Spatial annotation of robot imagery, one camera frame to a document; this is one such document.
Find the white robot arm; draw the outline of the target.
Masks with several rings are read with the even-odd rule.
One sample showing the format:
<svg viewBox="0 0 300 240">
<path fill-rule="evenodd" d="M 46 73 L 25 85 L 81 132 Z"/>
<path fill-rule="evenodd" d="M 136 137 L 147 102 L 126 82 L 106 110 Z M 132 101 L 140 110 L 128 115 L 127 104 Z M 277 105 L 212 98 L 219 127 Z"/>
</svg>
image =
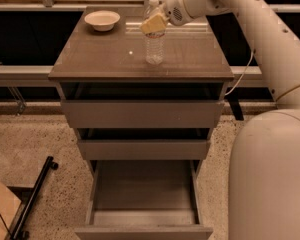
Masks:
<svg viewBox="0 0 300 240">
<path fill-rule="evenodd" d="M 251 120 L 231 152 L 229 240 L 300 240 L 300 39 L 264 0 L 165 0 L 144 33 L 234 14 L 276 109 Z"/>
</svg>

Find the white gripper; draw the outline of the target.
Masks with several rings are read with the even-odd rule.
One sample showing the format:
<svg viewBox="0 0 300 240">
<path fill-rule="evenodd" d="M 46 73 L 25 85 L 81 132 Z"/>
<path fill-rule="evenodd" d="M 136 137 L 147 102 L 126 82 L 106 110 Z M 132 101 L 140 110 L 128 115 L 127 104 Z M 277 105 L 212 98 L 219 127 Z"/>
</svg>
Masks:
<svg viewBox="0 0 300 240">
<path fill-rule="evenodd" d="M 214 11 L 214 0 L 165 0 L 162 13 L 155 13 L 145 17 L 140 30 L 143 34 L 164 31 L 168 21 L 181 26 L 204 15 L 211 15 Z"/>
</svg>

